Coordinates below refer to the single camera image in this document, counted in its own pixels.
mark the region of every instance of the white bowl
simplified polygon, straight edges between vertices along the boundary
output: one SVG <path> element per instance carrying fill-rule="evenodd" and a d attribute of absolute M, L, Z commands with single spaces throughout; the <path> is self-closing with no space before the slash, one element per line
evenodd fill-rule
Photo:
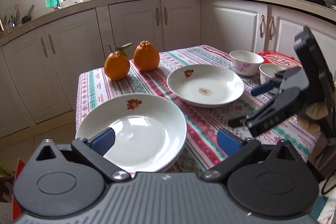
<path fill-rule="evenodd" d="M 258 73 L 259 65 L 264 59 L 253 52 L 232 51 L 230 52 L 233 70 L 239 75 L 253 76 Z"/>
<path fill-rule="evenodd" d="M 243 81 L 231 70 L 202 64 L 173 71 L 167 85 L 182 101 L 199 107 L 220 107 L 244 92 Z"/>
<path fill-rule="evenodd" d="M 259 66 L 259 70 L 260 70 L 260 83 L 263 85 L 266 82 L 268 82 L 271 78 L 273 78 L 276 72 L 286 70 L 286 68 L 276 64 L 261 64 Z M 277 94 L 279 92 L 279 89 L 274 88 L 269 92 Z"/>
<path fill-rule="evenodd" d="M 79 125 L 76 138 L 92 138 L 107 127 L 115 131 L 115 144 L 104 158 L 131 174 L 169 166 L 186 140 L 179 108 L 149 94 L 126 94 L 99 105 Z"/>

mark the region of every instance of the bowl with pink flowers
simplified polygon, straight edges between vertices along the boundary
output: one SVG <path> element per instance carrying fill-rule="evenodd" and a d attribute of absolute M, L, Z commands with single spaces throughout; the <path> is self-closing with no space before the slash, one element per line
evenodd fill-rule
<path fill-rule="evenodd" d="M 243 76 L 255 75 L 259 72 L 259 65 L 264 62 L 260 55 L 248 51 L 232 51 L 230 56 L 233 70 Z"/>

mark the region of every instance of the orange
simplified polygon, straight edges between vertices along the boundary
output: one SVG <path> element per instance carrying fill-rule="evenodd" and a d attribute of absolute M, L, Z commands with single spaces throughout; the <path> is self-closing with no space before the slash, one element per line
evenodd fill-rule
<path fill-rule="evenodd" d="M 104 71 L 108 78 L 118 81 L 126 77 L 129 66 L 126 55 L 121 52 L 113 52 L 105 60 Z"/>
<path fill-rule="evenodd" d="M 149 41 L 142 41 L 137 46 L 133 58 L 139 71 L 155 70 L 160 63 L 159 52 Z"/>

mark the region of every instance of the white cabinet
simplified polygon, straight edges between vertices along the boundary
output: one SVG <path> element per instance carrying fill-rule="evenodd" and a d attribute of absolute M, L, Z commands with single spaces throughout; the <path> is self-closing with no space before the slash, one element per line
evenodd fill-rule
<path fill-rule="evenodd" d="M 115 46 L 133 43 L 126 50 L 129 59 L 143 40 L 151 42 L 159 52 L 164 51 L 160 0 L 113 4 L 109 9 Z"/>
<path fill-rule="evenodd" d="M 43 27 L 2 47 L 14 84 L 35 123 L 71 111 Z"/>
<path fill-rule="evenodd" d="M 76 109 L 78 77 L 104 66 L 96 10 L 61 18 L 44 26 L 50 57 L 73 110 Z"/>
<path fill-rule="evenodd" d="M 262 52 L 267 4 L 245 0 L 201 0 L 201 41 L 221 51 Z"/>
<path fill-rule="evenodd" d="M 294 50 L 294 38 L 305 25 L 310 27 L 318 42 L 325 60 L 332 74 L 336 70 L 336 26 L 322 19 L 297 12 L 291 9 L 269 6 L 273 24 L 271 29 L 272 39 L 267 33 L 267 49 L 281 52 L 298 60 Z"/>
<path fill-rule="evenodd" d="M 0 138 L 28 127 L 0 73 Z"/>
<path fill-rule="evenodd" d="M 161 0 L 165 51 L 201 45 L 200 0 Z"/>

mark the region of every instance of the patterned tablecloth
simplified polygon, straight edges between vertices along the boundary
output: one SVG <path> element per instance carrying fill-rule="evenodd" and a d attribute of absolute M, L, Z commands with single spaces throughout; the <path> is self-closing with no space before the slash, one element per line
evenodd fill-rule
<path fill-rule="evenodd" d="M 227 155 L 217 145 L 217 131 L 226 128 L 244 139 L 251 137 L 246 127 L 230 128 L 227 120 L 260 108 L 271 94 L 257 97 L 250 95 L 251 89 L 260 85 L 259 75 L 241 77 L 245 90 L 237 101 L 219 108 L 193 107 L 181 101 L 167 86 L 168 75 L 177 68 L 192 64 L 211 64 L 232 69 L 227 53 L 210 46 L 197 46 L 182 50 L 160 53 L 158 69 L 139 72 L 130 61 L 131 68 L 127 77 L 121 81 L 111 81 L 105 76 L 104 68 L 85 72 L 79 77 L 76 109 L 76 129 L 81 121 L 101 103 L 125 93 L 156 94 L 174 102 L 183 112 L 187 122 L 187 140 L 181 156 L 168 170 L 171 172 L 203 172 L 224 160 Z M 263 144 L 275 144 L 280 139 L 290 140 L 302 158 L 307 161 L 317 137 L 306 133 L 296 124 L 296 118 L 274 127 L 257 138 Z"/>

